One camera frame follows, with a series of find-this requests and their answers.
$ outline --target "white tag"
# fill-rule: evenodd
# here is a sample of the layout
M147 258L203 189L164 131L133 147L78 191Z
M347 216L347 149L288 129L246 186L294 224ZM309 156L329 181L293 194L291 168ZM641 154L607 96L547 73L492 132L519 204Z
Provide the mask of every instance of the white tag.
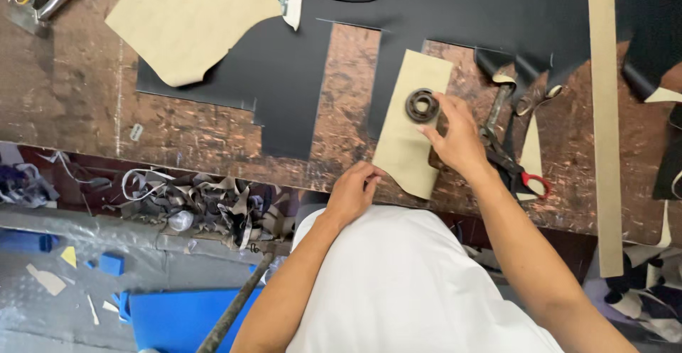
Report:
M130 131L130 139L132 141L140 140L143 130L144 128L139 123L135 123L135 125L132 126L132 130Z
M282 17L285 22L298 30L301 23L301 3L303 0L280 0L280 7L282 8Z

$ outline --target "white shirt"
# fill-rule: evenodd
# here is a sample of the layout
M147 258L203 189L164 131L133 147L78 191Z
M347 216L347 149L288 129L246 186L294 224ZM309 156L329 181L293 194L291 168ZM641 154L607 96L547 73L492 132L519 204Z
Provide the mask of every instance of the white shirt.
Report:
M293 247L324 209L302 221ZM287 352L562 352L443 222L371 206L329 248Z

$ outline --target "metal pole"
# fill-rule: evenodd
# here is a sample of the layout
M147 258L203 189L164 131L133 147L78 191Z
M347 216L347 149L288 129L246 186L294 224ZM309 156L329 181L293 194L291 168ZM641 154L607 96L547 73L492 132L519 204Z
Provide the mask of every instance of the metal pole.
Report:
M263 256L256 270L254 270L251 277L249 277L244 286L239 290L239 293L234 297L230 306L225 309L225 313L220 316L220 319L208 336L206 336L204 342L201 343L201 346L199 346L196 353L214 353L217 350L217 347L220 346L222 339L225 338L230 326L232 326L234 319L237 318L237 315L242 311L246 300L251 296L251 293L254 291L254 288L256 288L260 278L265 274L265 271L274 259L275 255L273 253L265 253L265 256Z

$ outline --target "person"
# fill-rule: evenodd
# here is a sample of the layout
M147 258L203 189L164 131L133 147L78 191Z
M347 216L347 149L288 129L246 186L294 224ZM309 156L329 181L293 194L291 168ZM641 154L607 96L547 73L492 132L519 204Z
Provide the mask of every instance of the person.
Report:
M636 352L507 191L466 102L434 96L448 133L418 130L473 189L530 316L502 299L434 214L371 205L386 173L361 161L334 184L327 207L299 225L232 352Z

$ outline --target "round metal weight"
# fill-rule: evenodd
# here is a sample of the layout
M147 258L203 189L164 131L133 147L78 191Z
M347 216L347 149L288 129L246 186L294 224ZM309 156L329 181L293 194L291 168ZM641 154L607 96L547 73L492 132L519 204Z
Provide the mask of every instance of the round metal weight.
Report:
M415 122L428 122L438 115L440 105L430 89L420 88L410 93L405 100L407 116Z

